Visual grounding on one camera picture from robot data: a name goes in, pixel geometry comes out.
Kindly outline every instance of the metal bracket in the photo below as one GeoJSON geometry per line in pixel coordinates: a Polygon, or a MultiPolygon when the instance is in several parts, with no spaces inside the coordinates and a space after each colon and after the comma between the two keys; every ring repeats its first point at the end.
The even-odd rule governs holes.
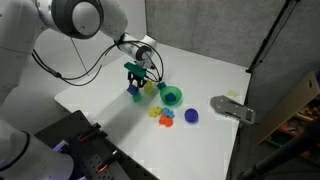
{"type": "Polygon", "coordinates": [[[227,98],[226,96],[216,96],[210,100],[211,107],[219,114],[233,117],[240,122],[252,125],[255,122],[256,113],[254,110],[227,98]]]}

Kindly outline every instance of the blue ball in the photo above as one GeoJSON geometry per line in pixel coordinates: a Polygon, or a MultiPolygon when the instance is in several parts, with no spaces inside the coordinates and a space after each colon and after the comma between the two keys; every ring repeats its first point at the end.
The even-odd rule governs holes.
{"type": "Polygon", "coordinates": [[[188,109],[184,113],[184,117],[185,117],[187,122],[196,123],[198,121],[198,119],[199,119],[199,114],[195,109],[188,109]]]}

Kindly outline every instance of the green bowl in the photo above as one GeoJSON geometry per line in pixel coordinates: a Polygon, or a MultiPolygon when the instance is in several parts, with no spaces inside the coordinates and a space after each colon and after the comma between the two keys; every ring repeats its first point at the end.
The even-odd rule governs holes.
{"type": "Polygon", "coordinates": [[[174,86],[167,86],[165,88],[163,88],[161,91],[160,91],[160,97],[161,97],[161,100],[164,104],[168,105],[168,106],[174,106],[176,104],[178,104],[178,102],[181,100],[181,97],[182,97],[182,92],[179,88],[177,87],[174,87],[174,86]],[[175,100],[174,101],[168,101],[166,99],[166,96],[168,94],[172,93],[174,96],[175,96],[175,100]]]}

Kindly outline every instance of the white wall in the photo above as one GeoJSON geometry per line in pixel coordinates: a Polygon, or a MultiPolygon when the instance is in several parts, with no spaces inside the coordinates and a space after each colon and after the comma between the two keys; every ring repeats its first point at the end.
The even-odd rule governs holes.
{"type": "MultiPolygon", "coordinates": [[[[118,2],[128,17],[127,32],[139,39],[143,38],[146,34],[144,0],[121,0],[118,2]]],[[[90,40],[75,40],[75,43],[88,69],[100,54],[113,44],[113,40],[98,33],[90,40]]],[[[39,37],[36,49],[49,66],[64,76],[74,77],[85,72],[70,38],[62,34],[47,30],[39,37]]],[[[105,59],[104,64],[108,64],[122,55],[123,53],[115,48],[105,59]]],[[[16,128],[33,133],[37,132],[68,114],[54,101],[54,96],[67,87],[66,83],[43,71],[30,58],[19,87],[11,92],[1,107],[0,113],[16,128]]]]}

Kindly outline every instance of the floor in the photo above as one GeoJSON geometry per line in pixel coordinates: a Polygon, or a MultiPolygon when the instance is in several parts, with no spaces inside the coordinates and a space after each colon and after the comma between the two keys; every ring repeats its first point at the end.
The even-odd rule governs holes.
{"type": "MultiPolygon", "coordinates": [[[[264,157],[268,156],[274,152],[277,148],[271,144],[264,142],[258,146],[253,143],[254,135],[257,130],[258,125],[253,126],[243,126],[240,129],[240,137],[238,137],[232,160],[230,162],[229,172],[227,180],[237,179],[237,175],[245,171],[246,169],[252,167],[253,164],[259,162],[264,157]]],[[[310,162],[297,157],[291,161],[279,166],[273,171],[269,172],[270,174],[284,172],[284,171],[309,171],[309,172],[300,172],[300,173],[287,173],[279,174],[265,177],[264,180],[319,180],[320,179],[320,170],[316,165],[311,164],[310,162]]]]}

